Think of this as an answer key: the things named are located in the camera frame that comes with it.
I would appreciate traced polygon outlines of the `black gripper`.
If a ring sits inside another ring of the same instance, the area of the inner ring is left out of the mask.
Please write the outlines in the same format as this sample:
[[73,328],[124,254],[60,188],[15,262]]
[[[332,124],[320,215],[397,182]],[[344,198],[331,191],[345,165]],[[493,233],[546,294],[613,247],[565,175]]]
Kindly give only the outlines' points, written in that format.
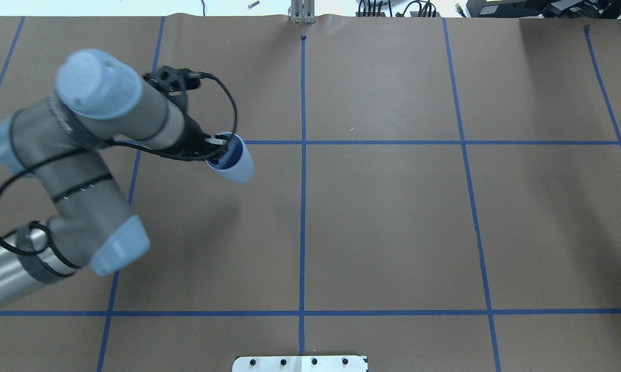
[[204,132],[196,120],[184,118],[184,129],[176,142],[176,155],[209,160],[223,155],[223,139]]

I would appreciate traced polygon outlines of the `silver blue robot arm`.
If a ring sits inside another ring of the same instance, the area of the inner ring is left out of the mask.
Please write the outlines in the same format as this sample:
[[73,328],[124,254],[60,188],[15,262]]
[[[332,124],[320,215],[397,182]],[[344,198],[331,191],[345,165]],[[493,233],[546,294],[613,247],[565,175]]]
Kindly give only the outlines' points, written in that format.
[[234,132],[211,136],[188,116],[187,91],[217,77],[163,66],[138,75],[98,49],[68,57],[55,89],[0,124],[0,163],[42,184],[57,214],[0,234],[0,308],[83,268],[109,275],[150,241],[102,149],[126,147],[184,162],[218,160]]

